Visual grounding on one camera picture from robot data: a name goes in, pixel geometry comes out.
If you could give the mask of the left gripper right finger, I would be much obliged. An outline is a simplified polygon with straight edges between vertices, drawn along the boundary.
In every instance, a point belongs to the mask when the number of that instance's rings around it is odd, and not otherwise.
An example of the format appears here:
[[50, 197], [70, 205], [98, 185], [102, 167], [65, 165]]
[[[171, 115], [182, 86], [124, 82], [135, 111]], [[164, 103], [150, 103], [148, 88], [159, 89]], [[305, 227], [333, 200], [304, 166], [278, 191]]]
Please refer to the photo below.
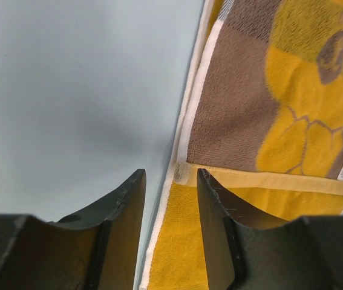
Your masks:
[[343, 216], [286, 222], [197, 173], [210, 289], [343, 289]]

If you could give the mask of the yellow patterned towel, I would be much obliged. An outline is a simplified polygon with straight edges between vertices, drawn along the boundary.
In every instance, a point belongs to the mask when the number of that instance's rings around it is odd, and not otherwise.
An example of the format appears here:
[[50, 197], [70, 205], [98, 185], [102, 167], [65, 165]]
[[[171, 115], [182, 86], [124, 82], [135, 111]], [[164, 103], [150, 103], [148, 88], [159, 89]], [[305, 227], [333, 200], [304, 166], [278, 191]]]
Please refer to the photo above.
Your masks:
[[343, 212], [343, 1], [205, 1], [140, 289], [207, 289], [206, 169], [291, 221]]

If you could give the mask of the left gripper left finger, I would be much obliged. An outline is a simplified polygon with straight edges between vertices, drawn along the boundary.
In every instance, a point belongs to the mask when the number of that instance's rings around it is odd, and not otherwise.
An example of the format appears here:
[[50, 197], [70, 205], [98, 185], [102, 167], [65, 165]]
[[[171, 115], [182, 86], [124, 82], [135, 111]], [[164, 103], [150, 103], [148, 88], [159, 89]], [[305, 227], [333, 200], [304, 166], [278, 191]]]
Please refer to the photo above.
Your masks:
[[132, 289], [146, 173], [57, 222], [0, 214], [0, 289]]

